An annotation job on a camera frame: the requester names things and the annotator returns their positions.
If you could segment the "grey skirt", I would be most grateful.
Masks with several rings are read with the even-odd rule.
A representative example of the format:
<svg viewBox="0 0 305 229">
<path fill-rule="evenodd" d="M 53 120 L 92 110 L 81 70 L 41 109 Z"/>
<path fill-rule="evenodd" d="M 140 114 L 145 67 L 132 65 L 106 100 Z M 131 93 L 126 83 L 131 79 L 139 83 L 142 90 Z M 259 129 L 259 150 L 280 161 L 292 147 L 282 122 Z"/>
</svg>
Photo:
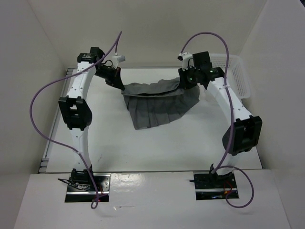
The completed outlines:
<svg viewBox="0 0 305 229">
<path fill-rule="evenodd" d="M 168 124 L 183 117 L 199 102 L 200 89 L 179 88 L 179 78 L 125 85 L 122 95 L 136 130 Z"/>
</svg>

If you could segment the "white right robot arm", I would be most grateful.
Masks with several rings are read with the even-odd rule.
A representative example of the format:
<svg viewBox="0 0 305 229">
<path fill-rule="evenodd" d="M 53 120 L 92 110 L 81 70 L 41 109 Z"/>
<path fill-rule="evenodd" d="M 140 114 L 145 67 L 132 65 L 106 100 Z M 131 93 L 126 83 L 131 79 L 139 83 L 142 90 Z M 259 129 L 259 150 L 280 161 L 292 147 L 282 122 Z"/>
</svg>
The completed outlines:
<svg viewBox="0 0 305 229">
<path fill-rule="evenodd" d="M 228 65 L 213 67 L 209 52 L 185 52 L 179 54 L 178 59 L 182 62 L 178 70 L 179 86 L 189 89 L 202 85 L 218 103 L 228 122 L 222 137 L 224 155 L 209 171 L 210 185 L 220 187 L 231 175 L 239 155 L 257 146 L 263 122 L 259 116 L 253 116 L 234 93 L 227 79 Z"/>
</svg>

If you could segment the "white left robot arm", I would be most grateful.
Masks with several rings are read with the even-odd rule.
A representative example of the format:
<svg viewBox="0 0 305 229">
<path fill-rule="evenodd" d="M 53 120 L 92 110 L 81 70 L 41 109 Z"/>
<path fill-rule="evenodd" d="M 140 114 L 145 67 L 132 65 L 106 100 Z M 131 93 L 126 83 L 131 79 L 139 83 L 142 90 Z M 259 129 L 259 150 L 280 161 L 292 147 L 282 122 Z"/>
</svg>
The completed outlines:
<svg viewBox="0 0 305 229">
<path fill-rule="evenodd" d="M 72 148 L 77 158 L 71 172 L 70 182 L 83 190 L 91 190 L 95 179 L 88 150 L 88 131 L 92 123 L 92 111 L 86 102 L 89 87 L 94 76 L 105 79 L 106 84 L 124 90 L 119 63 L 123 55 L 115 54 L 111 59 L 101 61 L 106 54 L 98 47 L 91 47 L 89 53 L 77 57 L 77 73 L 65 97 L 59 98 L 59 108 L 64 123 L 72 136 Z"/>
</svg>

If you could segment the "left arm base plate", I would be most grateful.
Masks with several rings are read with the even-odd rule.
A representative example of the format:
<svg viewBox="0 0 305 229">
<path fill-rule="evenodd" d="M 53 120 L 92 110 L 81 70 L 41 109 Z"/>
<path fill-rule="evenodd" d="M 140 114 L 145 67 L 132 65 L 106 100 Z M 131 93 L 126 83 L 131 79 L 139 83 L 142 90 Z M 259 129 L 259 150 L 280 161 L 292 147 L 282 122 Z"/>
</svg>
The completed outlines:
<svg viewBox="0 0 305 229">
<path fill-rule="evenodd" d="M 93 176 L 99 194 L 99 202 L 108 202 L 110 197 L 110 174 L 95 174 Z M 69 179 L 58 178 L 58 180 L 67 185 L 65 202 L 82 203 L 96 200 L 96 191 L 93 184 L 89 181 L 73 181 Z"/>
</svg>

